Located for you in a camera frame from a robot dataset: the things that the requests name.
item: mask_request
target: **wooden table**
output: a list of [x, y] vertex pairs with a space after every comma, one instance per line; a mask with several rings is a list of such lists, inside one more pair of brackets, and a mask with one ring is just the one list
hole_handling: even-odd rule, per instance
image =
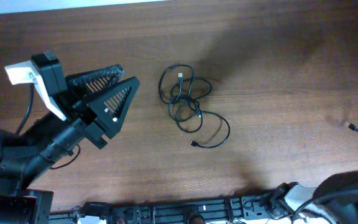
[[[4, 66], [46, 50], [66, 75], [120, 63], [125, 77], [141, 82], [107, 147], [84, 140], [72, 165], [31, 185], [55, 192], [54, 211], [89, 200], [217, 197], [292, 181], [317, 186], [358, 169], [358, 134], [336, 121], [358, 125], [358, 1], [169, 1], [0, 15], [0, 128], [14, 131], [28, 100], [28, 88], [12, 86]], [[174, 63], [212, 81], [201, 107], [230, 122], [223, 146], [188, 144], [207, 141], [217, 118], [206, 115], [201, 131], [186, 134], [168, 117], [157, 83]], [[164, 88], [176, 80], [171, 73]], [[46, 112], [37, 96], [25, 128]], [[226, 131], [223, 124], [210, 144]]]

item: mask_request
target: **cable end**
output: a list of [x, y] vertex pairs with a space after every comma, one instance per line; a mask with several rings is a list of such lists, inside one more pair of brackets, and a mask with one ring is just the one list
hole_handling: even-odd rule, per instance
[[348, 128], [352, 131], [355, 131], [357, 129], [356, 125], [349, 123]]
[[183, 73], [178, 74], [178, 82], [181, 84], [183, 83]]
[[193, 146], [193, 147], [198, 147], [199, 146], [199, 144], [196, 141], [191, 141], [190, 145]]

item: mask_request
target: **blurry black object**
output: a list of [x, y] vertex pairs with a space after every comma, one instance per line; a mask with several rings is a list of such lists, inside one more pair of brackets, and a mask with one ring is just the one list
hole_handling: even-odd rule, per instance
[[[66, 120], [49, 112], [22, 135], [0, 129], [1, 223], [48, 223], [53, 193], [27, 187], [63, 156], [72, 155], [82, 139], [102, 149], [107, 144], [102, 135], [112, 139], [121, 130], [139, 87], [136, 77], [118, 82], [124, 74], [120, 65], [65, 78], [50, 52], [32, 56], [32, 63]], [[12, 208], [16, 203], [22, 205]], [[5, 222], [3, 217], [16, 210], [25, 212]]]

